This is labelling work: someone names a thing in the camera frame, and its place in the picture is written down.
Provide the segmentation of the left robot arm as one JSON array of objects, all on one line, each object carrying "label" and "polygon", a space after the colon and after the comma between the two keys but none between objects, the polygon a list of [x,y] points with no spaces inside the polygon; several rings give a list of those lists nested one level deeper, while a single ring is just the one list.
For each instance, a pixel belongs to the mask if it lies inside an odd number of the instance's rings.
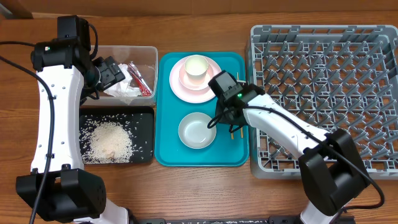
[{"label": "left robot arm", "polygon": [[64,37],[32,52],[40,90],[39,132],[30,174],[16,179],[32,216],[60,223],[132,223],[130,212],[106,197],[101,177],[84,170],[79,107],[86,83],[97,84],[89,40]]}]

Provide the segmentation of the white tissue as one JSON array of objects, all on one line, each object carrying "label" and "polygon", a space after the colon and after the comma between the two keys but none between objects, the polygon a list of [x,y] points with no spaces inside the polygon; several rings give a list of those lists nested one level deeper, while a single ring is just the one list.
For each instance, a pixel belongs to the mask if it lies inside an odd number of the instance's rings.
[{"label": "white tissue", "polygon": [[125,79],[116,83],[115,85],[109,87],[104,91],[105,94],[111,95],[114,97],[136,97],[141,96],[142,93],[139,87],[132,87],[131,82],[133,80],[132,76],[128,72],[128,66],[126,64],[120,63],[119,68],[124,74]]}]

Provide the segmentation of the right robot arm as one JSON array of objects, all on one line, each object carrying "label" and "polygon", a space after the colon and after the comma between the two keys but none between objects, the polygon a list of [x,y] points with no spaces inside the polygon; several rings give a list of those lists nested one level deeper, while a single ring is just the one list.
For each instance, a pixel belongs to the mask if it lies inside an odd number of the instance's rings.
[{"label": "right robot arm", "polygon": [[369,184],[353,138],[304,122],[254,85],[211,85],[218,101],[210,123],[250,126],[266,133],[297,160],[309,203],[300,223],[334,223],[342,208]]}]

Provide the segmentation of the grey bowl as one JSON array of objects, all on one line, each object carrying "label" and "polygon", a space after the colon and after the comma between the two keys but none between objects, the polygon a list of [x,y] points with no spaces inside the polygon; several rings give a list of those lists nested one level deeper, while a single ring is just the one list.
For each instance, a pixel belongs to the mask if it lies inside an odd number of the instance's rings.
[{"label": "grey bowl", "polygon": [[178,126],[181,142],[191,149],[203,149],[209,146],[216,137],[216,128],[208,128],[210,116],[194,112],[186,115]]}]

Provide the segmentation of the red sauce packet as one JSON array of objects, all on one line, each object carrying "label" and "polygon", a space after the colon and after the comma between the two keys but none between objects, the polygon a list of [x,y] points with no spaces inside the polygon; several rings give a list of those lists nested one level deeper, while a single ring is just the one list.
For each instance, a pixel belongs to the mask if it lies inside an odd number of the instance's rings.
[{"label": "red sauce packet", "polygon": [[133,62],[130,62],[127,66],[128,66],[127,70],[129,71],[131,76],[135,79],[135,82],[137,83],[137,85],[142,93],[142,96],[151,96],[152,90],[149,88],[148,84],[143,79],[138,68],[133,64]]}]

